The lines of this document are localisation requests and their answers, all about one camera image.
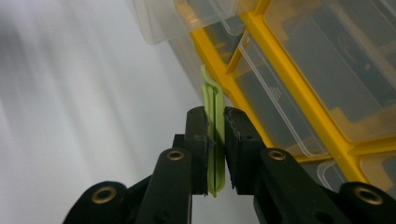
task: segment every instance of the metal rivet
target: metal rivet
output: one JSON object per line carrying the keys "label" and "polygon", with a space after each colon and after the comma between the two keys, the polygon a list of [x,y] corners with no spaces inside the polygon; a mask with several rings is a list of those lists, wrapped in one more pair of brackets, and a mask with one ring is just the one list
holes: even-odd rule
{"label": "metal rivet", "polygon": [[285,154],[275,150],[271,150],[270,152],[268,152],[268,156],[277,161],[283,161],[286,159]]}
{"label": "metal rivet", "polygon": [[93,203],[108,203],[117,195],[117,190],[113,186],[104,186],[99,188],[92,195]]}
{"label": "metal rivet", "polygon": [[382,199],[379,194],[370,189],[357,186],[353,189],[353,192],[355,193],[356,197],[358,197],[362,201],[373,205],[380,205],[384,202],[384,199]]}
{"label": "metal rivet", "polygon": [[183,159],[184,153],[181,151],[171,151],[166,155],[166,157],[171,161],[179,161]]}

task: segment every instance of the green plastic piece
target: green plastic piece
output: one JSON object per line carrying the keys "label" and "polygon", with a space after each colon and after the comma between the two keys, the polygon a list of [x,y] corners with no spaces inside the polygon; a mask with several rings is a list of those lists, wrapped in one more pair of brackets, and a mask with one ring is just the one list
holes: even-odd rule
{"label": "green plastic piece", "polygon": [[204,94],[205,111],[209,119],[209,137],[215,142],[210,153],[207,171],[207,186],[213,197],[225,185],[225,159],[224,159],[224,94],[221,86],[210,77],[204,65],[201,66],[205,84],[201,90]]}

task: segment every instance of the white wall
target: white wall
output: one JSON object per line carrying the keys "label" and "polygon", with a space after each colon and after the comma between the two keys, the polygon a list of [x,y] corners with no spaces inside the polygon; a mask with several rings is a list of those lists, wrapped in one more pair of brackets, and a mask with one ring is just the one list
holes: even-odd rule
{"label": "white wall", "polygon": [[[62,223],[93,184],[132,186],[201,104],[123,0],[3,0],[0,223]],[[258,222],[251,197],[194,197],[192,223],[241,222]]]}

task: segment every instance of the storage compartment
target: storage compartment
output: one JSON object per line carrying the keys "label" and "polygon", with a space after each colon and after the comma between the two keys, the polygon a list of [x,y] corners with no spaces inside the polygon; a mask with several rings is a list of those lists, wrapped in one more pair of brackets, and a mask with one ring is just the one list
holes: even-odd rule
{"label": "storage compartment", "polygon": [[396,135],[396,4],[276,0],[264,20],[352,142]]}
{"label": "storage compartment", "polygon": [[132,1],[146,41],[157,44],[253,9],[257,0]]}
{"label": "storage compartment", "polygon": [[347,182],[335,160],[304,162],[301,165],[317,184],[326,189],[338,192]]}
{"label": "storage compartment", "polygon": [[327,154],[304,113],[249,33],[242,38],[239,49],[243,57],[236,66],[235,81],[273,145],[292,155]]}
{"label": "storage compartment", "polygon": [[224,63],[229,63],[233,57],[245,27],[245,24],[242,23],[238,16],[218,21],[205,27],[206,34]]}
{"label": "storage compartment", "polygon": [[372,185],[396,199],[396,151],[361,158],[361,169]]}

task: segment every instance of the plastic organizer box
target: plastic organizer box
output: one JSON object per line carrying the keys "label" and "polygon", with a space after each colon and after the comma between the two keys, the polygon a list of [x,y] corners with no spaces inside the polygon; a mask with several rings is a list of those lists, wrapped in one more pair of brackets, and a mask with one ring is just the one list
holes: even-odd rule
{"label": "plastic organizer box", "polygon": [[229,62],[205,29],[191,39],[268,147],[303,164],[333,158],[348,181],[396,197],[395,12],[386,0],[260,0],[240,15],[247,33]]}
{"label": "plastic organizer box", "polygon": [[258,0],[127,0],[143,37],[157,44],[253,9]]}
{"label": "plastic organizer box", "polygon": [[234,77],[260,124],[275,147],[292,155],[323,156],[328,151],[304,113],[268,62],[254,38],[246,33],[239,49],[242,56]]}

